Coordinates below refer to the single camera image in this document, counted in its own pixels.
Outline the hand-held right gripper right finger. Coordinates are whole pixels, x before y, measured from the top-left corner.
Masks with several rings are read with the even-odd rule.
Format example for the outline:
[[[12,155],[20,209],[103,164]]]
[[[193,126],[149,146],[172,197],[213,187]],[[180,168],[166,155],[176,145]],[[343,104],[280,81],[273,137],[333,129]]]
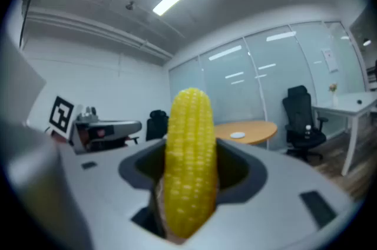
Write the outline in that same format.
[[[301,160],[227,140],[217,151],[216,210],[189,249],[322,249],[359,209]]]

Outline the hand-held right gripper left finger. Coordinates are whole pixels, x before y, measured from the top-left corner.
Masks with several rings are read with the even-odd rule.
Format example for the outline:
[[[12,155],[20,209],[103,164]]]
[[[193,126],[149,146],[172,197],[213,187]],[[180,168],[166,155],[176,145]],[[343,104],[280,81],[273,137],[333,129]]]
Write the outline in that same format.
[[[118,173],[124,158],[147,145],[82,155],[68,144],[58,145],[65,176],[87,221],[94,249],[168,248],[167,241],[130,220],[147,206],[149,193],[133,188]]]

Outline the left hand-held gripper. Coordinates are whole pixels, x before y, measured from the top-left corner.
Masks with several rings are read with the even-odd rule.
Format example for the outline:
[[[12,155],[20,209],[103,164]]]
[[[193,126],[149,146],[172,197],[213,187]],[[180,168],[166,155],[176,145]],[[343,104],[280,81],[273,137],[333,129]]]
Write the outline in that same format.
[[[57,96],[52,105],[45,130],[59,143],[67,143],[77,154],[115,149],[115,140],[106,140],[107,126],[100,124],[95,107],[83,108]],[[134,134],[142,129],[140,121],[127,120],[113,123],[115,134]]]

